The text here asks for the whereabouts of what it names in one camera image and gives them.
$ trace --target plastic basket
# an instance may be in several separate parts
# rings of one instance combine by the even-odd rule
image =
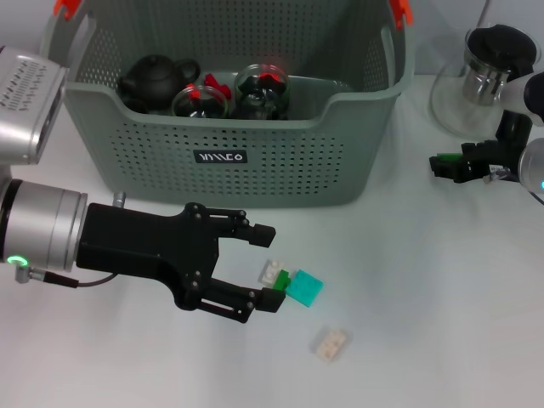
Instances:
[[[42,55],[66,65],[88,21],[65,105],[104,181],[145,200],[221,207],[352,201],[413,72],[410,27],[387,0],[86,0],[73,15],[67,10],[49,21]],[[295,120],[132,112],[116,93],[117,79],[147,54],[195,59],[203,74],[231,86],[248,65],[278,65],[292,78]],[[346,84],[355,92],[341,92]],[[199,163],[203,150],[224,150],[227,158],[243,150],[247,160]]]

